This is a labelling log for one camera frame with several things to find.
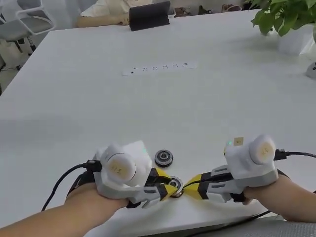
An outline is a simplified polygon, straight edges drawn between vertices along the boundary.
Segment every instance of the person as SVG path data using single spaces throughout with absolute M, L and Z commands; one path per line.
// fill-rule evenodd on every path
M 244 194 L 245 204 L 257 199 L 268 210 L 289 221 L 316 222 L 316 195 L 286 176 L 280 175 L 268 186 L 246 188 Z M 64 205 L 0 229 L 0 237 L 83 237 L 125 206 L 127 200 L 102 197 L 94 183 L 85 184 L 72 191 Z
M 152 0 L 98 0 L 81 13 L 77 27 L 128 25 L 129 9 L 151 4 Z

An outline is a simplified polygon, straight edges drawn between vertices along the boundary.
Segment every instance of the black tablet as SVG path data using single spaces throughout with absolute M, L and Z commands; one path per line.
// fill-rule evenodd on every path
M 169 25 L 169 9 L 169 1 L 132 7 L 129 10 L 129 26 L 131 31 Z

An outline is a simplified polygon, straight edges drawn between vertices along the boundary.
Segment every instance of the power strip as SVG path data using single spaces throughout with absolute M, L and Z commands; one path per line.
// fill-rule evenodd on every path
M 175 72 L 181 71 L 184 69 L 197 68 L 198 64 L 196 62 L 181 62 L 181 63 L 165 63 L 160 65 L 153 66 L 142 66 L 142 67 L 133 67 L 123 70 L 123 76 L 133 76 L 141 74 L 154 74 L 154 73 L 163 73 L 163 72 Z

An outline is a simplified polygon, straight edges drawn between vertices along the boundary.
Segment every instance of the cable connector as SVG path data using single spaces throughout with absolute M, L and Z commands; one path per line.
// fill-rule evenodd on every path
M 86 163 L 84 163 L 84 167 L 88 172 L 101 172 L 102 164 L 99 160 L 89 159 Z
M 276 154 L 275 154 L 274 161 L 286 159 L 287 156 L 288 156 L 288 154 L 285 151 L 285 149 L 276 149 Z

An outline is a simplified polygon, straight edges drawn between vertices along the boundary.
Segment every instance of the white pot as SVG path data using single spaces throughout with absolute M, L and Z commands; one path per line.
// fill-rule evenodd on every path
M 304 25 L 298 30 L 291 29 L 286 35 L 279 37 L 278 50 L 289 55 L 300 55 L 311 50 L 314 25 Z

